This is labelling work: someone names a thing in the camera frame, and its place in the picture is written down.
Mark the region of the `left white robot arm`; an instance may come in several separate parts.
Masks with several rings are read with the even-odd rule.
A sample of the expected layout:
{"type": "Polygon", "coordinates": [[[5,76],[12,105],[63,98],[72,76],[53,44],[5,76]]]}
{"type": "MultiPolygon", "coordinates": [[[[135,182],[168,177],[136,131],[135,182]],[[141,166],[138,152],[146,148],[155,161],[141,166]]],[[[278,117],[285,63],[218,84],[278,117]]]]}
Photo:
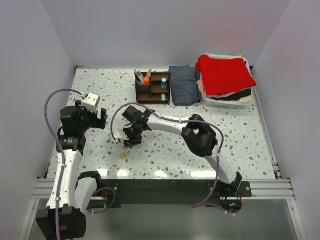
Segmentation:
{"type": "Polygon", "coordinates": [[[84,106],[67,106],[60,111],[56,150],[57,172],[51,196],[44,210],[36,215],[36,222],[47,240],[82,238],[87,229],[86,212],[92,196],[104,190],[98,171],[78,173],[86,145],[87,130],[106,127],[107,110],[100,114],[84,106]]]}

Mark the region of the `tan eraser block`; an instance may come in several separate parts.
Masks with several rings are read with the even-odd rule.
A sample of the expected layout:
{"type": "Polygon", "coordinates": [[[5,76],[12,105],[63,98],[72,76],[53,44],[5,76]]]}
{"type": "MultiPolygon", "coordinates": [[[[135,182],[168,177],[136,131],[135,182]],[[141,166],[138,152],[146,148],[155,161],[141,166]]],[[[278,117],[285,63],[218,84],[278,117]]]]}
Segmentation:
{"type": "Polygon", "coordinates": [[[119,156],[120,156],[120,158],[121,159],[124,159],[124,158],[126,158],[127,157],[127,153],[126,152],[123,152],[123,153],[121,153],[119,156]]]}

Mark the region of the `brown wooden desk organizer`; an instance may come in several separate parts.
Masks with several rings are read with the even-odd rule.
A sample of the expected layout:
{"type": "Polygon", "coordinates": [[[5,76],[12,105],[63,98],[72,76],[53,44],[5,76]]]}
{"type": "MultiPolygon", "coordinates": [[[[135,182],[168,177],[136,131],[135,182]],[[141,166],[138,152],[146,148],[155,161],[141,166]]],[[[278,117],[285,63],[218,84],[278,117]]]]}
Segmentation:
{"type": "Polygon", "coordinates": [[[136,102],[142,105],[169,105],[171,101],[171,72],[152,72],[150,84],[135,84],[136,102]],[[161,88],[161,79],[167,79],[167,88],[161,88]],[[162,101],[162,94],[165,94],[166,101],[162,101]]]}

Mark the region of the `purple capped white marker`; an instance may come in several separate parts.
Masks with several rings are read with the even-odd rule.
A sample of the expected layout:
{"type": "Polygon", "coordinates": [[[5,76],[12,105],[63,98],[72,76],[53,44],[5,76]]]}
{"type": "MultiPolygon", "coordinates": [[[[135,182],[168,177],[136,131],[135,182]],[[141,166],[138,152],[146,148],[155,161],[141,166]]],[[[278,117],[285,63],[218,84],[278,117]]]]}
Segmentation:
{"type": "Polygon", "coordinates": [[[135,71],[134,73],[138,77],[139,82],[143,84],[144,83],[144,77],[140,74],[140,72],[139,71],[135,71]]]}

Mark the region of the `orange black highlighter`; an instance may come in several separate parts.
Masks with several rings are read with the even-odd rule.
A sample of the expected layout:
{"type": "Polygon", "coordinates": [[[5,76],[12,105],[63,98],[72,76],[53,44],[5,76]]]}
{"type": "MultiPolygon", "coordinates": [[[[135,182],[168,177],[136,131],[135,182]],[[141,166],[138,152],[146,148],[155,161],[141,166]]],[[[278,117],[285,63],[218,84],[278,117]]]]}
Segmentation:
{"type": "Polygon", "coordinates": [[[144,79],[144,84],[149,85],[150,84],[150,79],[147,77],[144,79]]]}

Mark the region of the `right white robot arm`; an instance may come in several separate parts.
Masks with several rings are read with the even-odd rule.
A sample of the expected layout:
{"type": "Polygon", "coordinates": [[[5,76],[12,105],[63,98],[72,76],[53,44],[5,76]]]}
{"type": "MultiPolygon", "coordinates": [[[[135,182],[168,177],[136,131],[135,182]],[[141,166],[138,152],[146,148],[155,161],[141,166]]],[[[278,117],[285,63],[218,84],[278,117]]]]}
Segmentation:
{"type": "Polygon", "coordinates": [[[223,155],[225,136],[222,131],[206,122],[200,115],[190,118],[177,118],[161,115],[151,109],[144,112],[129,106],[122,116],[130,122],[123,129],[126,147],[142,143],[145,131],[161,131],[183,138],[188,149],[197,157],[204,158],[217,172],[216,187],[227,196],[233,197],[241,190],[242,175],[223,155]]]}

